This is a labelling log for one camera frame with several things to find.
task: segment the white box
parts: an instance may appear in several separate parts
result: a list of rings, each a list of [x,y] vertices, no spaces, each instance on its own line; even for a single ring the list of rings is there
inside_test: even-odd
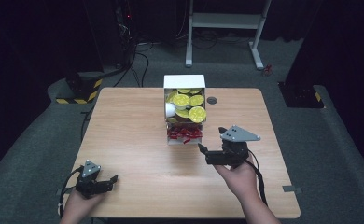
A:
[[[169,145],[175,144],[197,144],[202,142],[201,137],[191,138],[188,137],[178,137],[175,139],[175,135],[170,135],[170,133],[175,133],[175,129],[181,130],[194,130],[192,136],[199,136],[197,132],[203,130],[203,122],[194,123],[192,121],[177,121],[173,118],[167,118],[166,114],[166,103],[172,92],[177,91],[177,89],[200,89],[200,95],[203,96],[204,101],[202,107],[205,109],[205,80],[204,75],[165,75],[164,76],[164,120],[166,122],[167,130],[167,143]]]

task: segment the metal stand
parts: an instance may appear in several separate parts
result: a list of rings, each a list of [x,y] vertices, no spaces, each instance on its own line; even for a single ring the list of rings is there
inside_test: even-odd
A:
[[[232,29],[251,29],[257,30],[254,42],[249,42],[255,65],[258,70],[264,68],[263,63],[258,52],[258,43],[260,35],[263,30],[264,23],[266,22],[267,12],[269,11],[270,3],[272,0],[266,0],[264,9],[260,15],[246,15],[246,14],[219,14],[219,13],[194,13],[193,0],[190,0],[189,9],[189,35],[188,45],[186,50],[186,67],[193,66],[192,60],[192,32],[193,27],[212,27],[212,28],[232,28]]]

